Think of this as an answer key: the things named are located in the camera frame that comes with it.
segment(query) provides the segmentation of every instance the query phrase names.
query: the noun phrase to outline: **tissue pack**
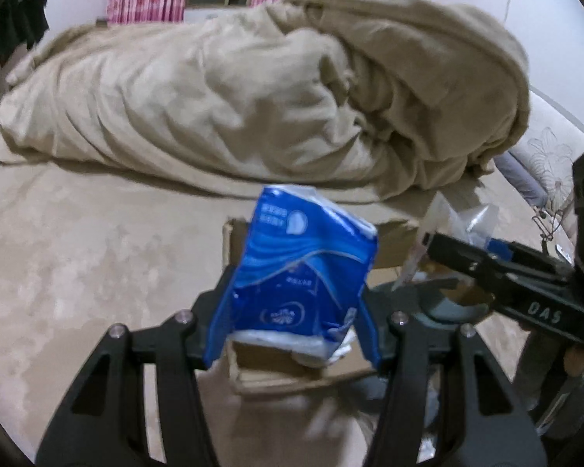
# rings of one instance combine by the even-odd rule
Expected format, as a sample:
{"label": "tissue pack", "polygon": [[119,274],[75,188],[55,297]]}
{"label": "tissue pack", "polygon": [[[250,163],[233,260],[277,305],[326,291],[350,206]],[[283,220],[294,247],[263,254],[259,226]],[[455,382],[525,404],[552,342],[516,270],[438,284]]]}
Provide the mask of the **tissue pack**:
{"label": "tissue pack", "polygon": [[233,338],[328,359],[376,251],[375,227],[314,188],[265,187],[231,285]]}

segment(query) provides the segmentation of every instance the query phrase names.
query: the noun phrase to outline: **blanket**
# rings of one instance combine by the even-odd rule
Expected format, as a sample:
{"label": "blanket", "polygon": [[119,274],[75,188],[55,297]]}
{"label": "blanket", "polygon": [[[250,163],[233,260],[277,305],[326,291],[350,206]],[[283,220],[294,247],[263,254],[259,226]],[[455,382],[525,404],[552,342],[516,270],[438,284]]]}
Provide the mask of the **blanket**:
{"label": "blanket", "polygon": [[426,0],[81,26],[7,79],[0,160],[93,161],[245,198],[296,182],[375,202],[486,171],[526,129],[526,69],[495,19]]}

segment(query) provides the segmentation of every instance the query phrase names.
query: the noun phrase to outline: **metal bolt head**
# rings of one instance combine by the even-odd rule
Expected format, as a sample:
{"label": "metal bolt head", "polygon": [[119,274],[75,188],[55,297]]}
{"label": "metal bolt head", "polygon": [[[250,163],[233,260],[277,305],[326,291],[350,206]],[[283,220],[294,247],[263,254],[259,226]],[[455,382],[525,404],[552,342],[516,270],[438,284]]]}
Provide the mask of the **metal bolt head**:
{"label": "metal bolt head", "polygon": [[392,323],[405,326],[408,323],[408,314],[403,311],[395,311],[391,317]]}
{"label": "metal bolt head", "polygon": [[460,330],[461,334],[467,337],[468,339],[476,335],[476,329],[474,328],[474,325],[472,325],[471,323],[463,323],[461,325]]}
{"label": "metal bolt head", "polygon": [[192,323],[195,315],[192,313],[190,309],[182,309],[175,314],[175,320],[181,324],[188,324]]}
{"label": "metal bolt head", "polygon": [[108,335],[110,335],[113,339],[119,339],[126,333],[125,325],[121,323],[115,323],[108,329]]}

